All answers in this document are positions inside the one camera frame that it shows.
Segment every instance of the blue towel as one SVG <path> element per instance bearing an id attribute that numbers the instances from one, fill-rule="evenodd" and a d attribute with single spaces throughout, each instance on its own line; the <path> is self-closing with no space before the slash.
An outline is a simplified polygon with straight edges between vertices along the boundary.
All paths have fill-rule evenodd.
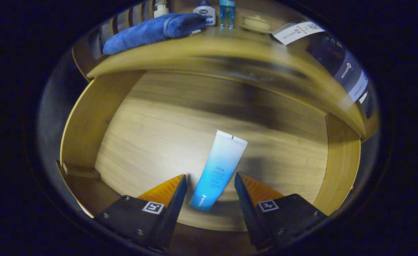
<path id="1" fill-rule="evenodd" d="M 104 54 L 116 54 L 134 47 L 189 36 L 192 31 L 206 29 L 206 18 L 197 13 L 169 13 L 144 21 L 114 35 L 106 41 Z"/>

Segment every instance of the black background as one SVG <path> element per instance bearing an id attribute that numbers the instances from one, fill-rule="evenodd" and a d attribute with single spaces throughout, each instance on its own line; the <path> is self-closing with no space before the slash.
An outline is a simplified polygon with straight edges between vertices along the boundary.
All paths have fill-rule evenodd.
<path id="1" fill-rule="evenodd" d="M 0 255 L 119 254 L 61 214 L 54 205 L 65 212 L 61 202 L 52 203 L 53 195 L 42 190 L 46 183 L 37 183 L 40 170 L 30 167 L 24 145 L 34 140 L 25 131 L 34 119 L 31 109 L 60 56 L 82 33 L 132 3 L 0 1 Z M 384 121 L 393 141 L 374 195 L 349 220 L 301 249 L 418 255 L 418 1 L 299 3 L 371 67 L 391 106 Z"/>

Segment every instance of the wooden panel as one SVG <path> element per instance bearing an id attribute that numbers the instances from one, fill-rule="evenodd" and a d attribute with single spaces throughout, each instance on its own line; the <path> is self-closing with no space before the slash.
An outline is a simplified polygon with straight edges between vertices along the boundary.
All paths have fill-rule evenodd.
<path id="1" fill-rule="evenodd" d="M 111 20 L 109 21 L 109 24 L 111 26 L 111 36 L 119 33 L 117 16 L 114 16 L 113 18 L 111 18 Z"/>
<path id="2" fill-rule="evenodd" d="M 94 168 L 81 167 L 73 164 L 63 163 L 63 170 L 66 175 L 69 176 L 78 176 L 84 178 L 94 178 L 96 180 L 100 179 L 100 173 L 97 172 Z"/>
<path id="3" fill-rule="evenodd" d="M 94 79 L 71 110 L 61 142 L 60 162 L 94 167 L 105 131 L 119 104 L 143 71 Z"/>
<path id="4" fill-rule="evenodd" d="M 142 22 L 142 4 L 139 5 L 135 5 L 133 7 L 133 16 L 132 16 L 132 20 L 133 20 L 133 26 L 136 26 L 137 24 Z"/>
<path id="5" fill-rule="evenodd" d="M 95 168 L 111 188 L 131 196 L 184 173 L 188 193 L 178 222 L 245 231 L 233 180 L 210 212 L 188 205 L 217 129 L 248 141 L 239 171 L 285 195 L 316 199 L 327 163 L 324 115 L 257 87 L 207 76 L 148 71 L 112 118 Z"/>
<path id="6" fill-rule="evenodd" d="M 217 13 L 217 26 L 220 21 L 220 8 L 218 0 L 209 0 L 209 3 Z M 197 1 L 192 0 L 172 0 L 169 2 L 169 10 L 172 13 L 192 13 L 197 7 Z M 271 23 L 271 29 L 278 28 L 284 24 L 303 19 L 303 16 L 274 0 L 242 0 L 236 1 L 234 14 L 234 28 L 240 27 L 243 23 L 243 16 L 259 15 L 262 19 Z"/>
<path id="7" fill-rule="evenodd" d="M 90 70 L 92 70 L 96 65 L 101 63 L 103 60 L 105 60 L 108 56 L 102 55 L 100 58 L 95 59 L 91 48 L 89 45 L 89 34 L 81 37 L 71 49 L 71 53 L 73 55 L 73 60 L 78 67 L 79 71 L 81 72 L 82 76 L 87 81 L 91 81 L 92 78 L 87 77 L 87 73 L 89 73 Z"/>
<path id="8" fill-rule="evenodd" d="M 96 216 L 121 197 L 119 193 L 106 185 L 102 180 L 67 176 L 65 177 L 65 182 L 78 199 L 78 202 L 90 213 L 89 216 L 91 217 Z"/>
<path id="9" fill-rule="evenodd" d="M 314 206 L 329 215 L 340 207 L 354 183 L 360 161 L 360 138 L 343 121 L 326 115 L 327 170 Z"/>
<path id="10" fill-rule="evenodd" d="M 81 209 L 87 214 L 89 215 L 89 217 L 93 218 L 94 215 L 92 213 L 89 212 L 89 210 L 87 210 L 87 208 L 82 205 L 81 202 L 79 202 L 78 198 L 75 196 L 74 192 L 73 192 L 73 188 L 68 186 L 68 183 L 66 182 L 65 178 L 66 178 L 66 173 L 63 170 L 63 167 L 61 165 L 61 162 L 59 160 L 56 160 L 56 166 L 58 167 L 59 173 L 61 174 L 62 179 L 64 180 L 64 184 L 66 185 L 66 187 L 68 188 L 68 191 L 70 191 L 71 195 L 76 199 L 77 203 L 79 204 L 79 206 L 81 207 Z"/>
<path id="11" fill-rule="evenodd" d="M 293 50 L 268 36 L 209 28 L 194 36 L 112 55 L 88 76 L 135 69 L 241 78 L 262 89 L 333 113 L 360 136 L 366 136 L 359 109 L 327 70 L 304 50 L 298 47 Z"/>
<path id="12" fill-rule="evenodd" d="M 370 118 L 367 119 L 365 115 L 365 111 L 363 110 L 362 104 L 360 101 L 356 101 L 355 104 L 359 108 L 359 112 L 362 115 L 362 120 L 365 125 L 365 132 L 367 135 L 362 138 L 362 142 L 369 139 L 378 129 L 379 129 L 379 111 L 375 109 L 373 114 L 371 114 Z"/>

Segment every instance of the cosmetic tube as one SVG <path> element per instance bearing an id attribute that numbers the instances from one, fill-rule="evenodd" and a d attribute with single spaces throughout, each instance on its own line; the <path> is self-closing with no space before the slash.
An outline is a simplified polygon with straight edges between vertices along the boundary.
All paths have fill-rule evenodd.
<path id="1" fill-rule="evenodd" d="M 209 211 L 223 193 L 245 151 L 247 141 L 217 131 L 206 166 L 199 178 L 190 205 Z"/>

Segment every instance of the white label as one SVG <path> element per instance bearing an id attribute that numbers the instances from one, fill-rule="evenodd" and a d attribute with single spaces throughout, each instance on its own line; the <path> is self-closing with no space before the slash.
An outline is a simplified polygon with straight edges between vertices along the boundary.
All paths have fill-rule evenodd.
<path id="1" fill-rule="evenodd" d="M 258 204 L 262 212 L 268 212 L 271 210 L 279 209 L 279 207 L 277 206 L 274 200 L 263 201 L 263 202 L 259 202 Z"/>
<path id="2" fill-rule="evenodd" d="M 156 202 L 148 202 L 144 208 L 142 208 L 143 211 L 152 213 L 152 214 L 160 214 L 162 212 L 163 208 L 165 207 L 164 204 L 156 203 Z"/>
<path id="3" fill-rule="evenodd" d="M 288 45 L 297 39 L 308 36 L 309 34 L 315 34 L 323 31 L 325 30 L 320 28 L 314 22 L 304 21 L 289 28 L 285 28 L 278 33 L 274 33 L 274 36 L 276 39 L 282 42 L 282 44 Z"/>
<path id="4" fill-rule="evenodd" d="M 364 71 L 360 75 L 359 80 L 355 84 L 355 86 L 348 92 L 349 96 L 351 97 L 352 101 L 356 101 L 362 93 L 365 91 L 368 84 L 368 78 Z"/>

